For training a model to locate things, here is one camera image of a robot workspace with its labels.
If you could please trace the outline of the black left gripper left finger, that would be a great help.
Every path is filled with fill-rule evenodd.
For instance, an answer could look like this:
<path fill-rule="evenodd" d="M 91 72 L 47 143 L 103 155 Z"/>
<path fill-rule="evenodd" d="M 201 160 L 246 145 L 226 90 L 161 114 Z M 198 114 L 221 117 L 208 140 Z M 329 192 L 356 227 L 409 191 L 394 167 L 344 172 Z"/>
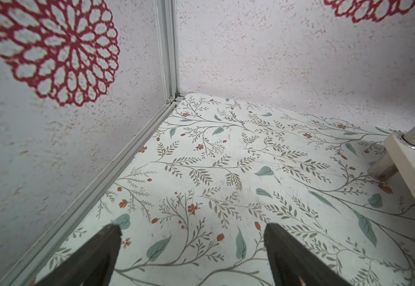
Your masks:
<path fill-rule="evenodd" d="M 49 275 L 38 286 L 107 286 L 121 247 L 119 225 L 108 224 Z"/>

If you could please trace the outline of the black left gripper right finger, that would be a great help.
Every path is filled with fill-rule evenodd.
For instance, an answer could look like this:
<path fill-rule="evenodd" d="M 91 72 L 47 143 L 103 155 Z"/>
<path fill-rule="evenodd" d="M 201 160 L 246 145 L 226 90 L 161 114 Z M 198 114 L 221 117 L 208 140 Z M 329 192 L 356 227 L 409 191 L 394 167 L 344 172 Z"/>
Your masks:
<path fill-rule="evenodd" d="M 263 238 L 275 285 L 349 285 L 281 225 L 267 224 Z"/>

